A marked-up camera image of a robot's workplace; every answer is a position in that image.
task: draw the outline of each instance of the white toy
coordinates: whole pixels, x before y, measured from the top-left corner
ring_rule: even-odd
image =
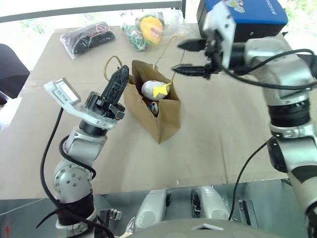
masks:
[[[142,95],[150,100],[158,101],[165,98],[170,92],[170,83],[147,81],[142,85]]]

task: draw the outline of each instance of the black chair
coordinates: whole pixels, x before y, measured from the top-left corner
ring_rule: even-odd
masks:
[[[15,52],[7,45],[0,44],[0,91],[10,98],[16,98],[30,71],[20,61]],[[1,96],[0,105],[6,103]]]

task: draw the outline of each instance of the plastic bag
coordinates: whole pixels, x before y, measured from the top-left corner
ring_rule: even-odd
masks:
[[[142,12],[124,16],[122,30],[137,51],[155,47],[171,37],[193,38],[197,34],[190,24],[184,22],[180,10],[165,9],[160,12]]]
[[[65,46],[69,56],[74,59],[88,48],[98,46],[115,38],[115,34],[108,24],[99,22],[67,32],[60,37],[60,41]]]

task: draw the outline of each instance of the string handle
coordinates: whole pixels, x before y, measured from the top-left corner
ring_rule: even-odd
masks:
[[[153,65],[153,70],[155,70],[155,69],[157,68],[158,62],[159,62],[160,59],[165,55],[165,52],[166,52],[167,47],[169,46],[170,42],[171,42],[173,39],[175,39],[175,38],[185,38],[185,39],[187,39],[186,37],[183,37],[183,36],[173,36],[172,38],[170,38],[169,41],[167,42],[165,48],[164,48],[163,53],[162,53],[161,56],[158,58],[158,60],[156,61],[156,63]],[[185,50],[183,51],[182,57],[181,57],[181,59],[180,59],[180,62],[179,62],[180,64],[181,64],[182,61],[183,61],[184,55],[185,55]],[[176,74],[176,72],[174,72],[174,74],[173,74],[173,76],[172,76],[172,79],[171,79],[171,83],[172,83],[172,84],[173,84],[173,80],[174,80],[175,74]]]
[[[106,79],[108,82],[109,82],[109,79],[108,79],[108,77],[107,77],[107,67],[108,67],[109,62],[110,62],[113,58],[116,58],[116,59],[118,60],[119,64],[120,64],[120,66],[122,67],[122,62],[121,62],[121,60],[119,59],[118,56],[111,56],[111,57],[108,59],[108,61],[107,61],[106,64],[105,64],[105,67],[104,67],[104,77],[105,77],[105,79]]]

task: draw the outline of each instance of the paper bag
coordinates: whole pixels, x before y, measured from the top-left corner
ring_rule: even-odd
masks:
[[[158,102],[158,116],[155,117],[142,100],[141,87],[149,80],[170,83],[152,64],[132,61],[132,75],[124,91],[127,109],[138,119],[142,126],[160,144],[180,129],[180,100],[171,84],[170,93]]]

